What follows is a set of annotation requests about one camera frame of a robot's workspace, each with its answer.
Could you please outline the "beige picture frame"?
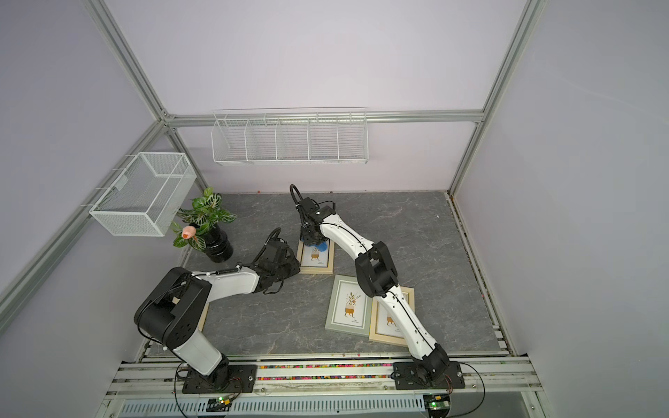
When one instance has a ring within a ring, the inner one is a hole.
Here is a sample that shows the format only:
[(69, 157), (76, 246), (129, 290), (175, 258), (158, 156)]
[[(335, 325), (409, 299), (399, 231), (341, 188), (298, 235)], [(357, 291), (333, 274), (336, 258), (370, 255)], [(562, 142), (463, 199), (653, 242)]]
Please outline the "beige picture frame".
[(320, 253), (315, 245), (307, 246), (303, 240), (299, 241), (297, 259), (300, 263), (301, 273), (304, 274), (333, 274), (335, 251), (329, 240), (329, 250)]

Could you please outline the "blue microfibre cloth black trim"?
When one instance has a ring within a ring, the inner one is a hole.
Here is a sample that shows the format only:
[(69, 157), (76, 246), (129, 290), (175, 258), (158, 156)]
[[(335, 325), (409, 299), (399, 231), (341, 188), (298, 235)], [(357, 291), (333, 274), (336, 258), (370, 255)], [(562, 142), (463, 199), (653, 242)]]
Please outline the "blue microfibre cloth black trim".
[(329, 250), (329, 240), (325, 240), (324, 242), (315, 245), (315, 249), (320, 253), (327, 252)]

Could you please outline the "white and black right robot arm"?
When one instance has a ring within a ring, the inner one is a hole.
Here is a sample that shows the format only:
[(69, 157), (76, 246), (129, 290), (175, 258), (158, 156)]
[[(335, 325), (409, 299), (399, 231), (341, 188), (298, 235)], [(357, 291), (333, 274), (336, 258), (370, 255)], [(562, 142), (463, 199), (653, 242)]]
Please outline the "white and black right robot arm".
[(355, 262), (360, 289), (384, 306), (408, 344), (416, 374), (434, 387), (447, 381), (449, 355), (418, 319), (403, 296), (397, 268), (387, 245), (364, 238), (333, 207), (312, 198), (293, 198), (301, 220), (301, 238), (309, 244), (331, 240)]

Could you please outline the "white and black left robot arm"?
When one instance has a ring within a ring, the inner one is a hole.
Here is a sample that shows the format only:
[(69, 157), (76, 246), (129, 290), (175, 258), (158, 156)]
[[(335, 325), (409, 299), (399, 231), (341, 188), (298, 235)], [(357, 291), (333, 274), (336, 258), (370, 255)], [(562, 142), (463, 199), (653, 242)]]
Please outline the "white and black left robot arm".
[(228, 381), (228, 357), (199, 329), (205, 308), (240, 294), (269, 294), (297, 275), (300, 263), (282, 238), (269, 239), (254, 259), (233, 268), (196, 273), (172, 268), (134, 315), (139, 332), (175, 354), (199, 376), (221, 386)]

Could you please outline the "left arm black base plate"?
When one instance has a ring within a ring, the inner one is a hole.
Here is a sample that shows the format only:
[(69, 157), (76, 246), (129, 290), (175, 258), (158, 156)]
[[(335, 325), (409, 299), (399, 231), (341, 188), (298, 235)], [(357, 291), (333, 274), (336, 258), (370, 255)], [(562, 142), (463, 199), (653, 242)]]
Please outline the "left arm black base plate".
[(216, 369), (210, 376), (203, 376), (191, 367), (183, 379), (183, 394), (251, 393), (254, 390), (258, 367), (232, 364)]

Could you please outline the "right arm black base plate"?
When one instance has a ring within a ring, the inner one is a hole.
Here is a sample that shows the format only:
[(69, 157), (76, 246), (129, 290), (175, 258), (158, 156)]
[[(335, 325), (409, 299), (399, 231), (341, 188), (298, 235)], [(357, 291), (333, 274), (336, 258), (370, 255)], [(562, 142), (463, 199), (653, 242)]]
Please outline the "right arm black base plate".
[(436, 372), (419, 367), (414, 362), (394, 362), (390, 378), (397, 390), (465, 388), (461, 364), (458, 362), (450, 362), (447, 367), (438, 367)]

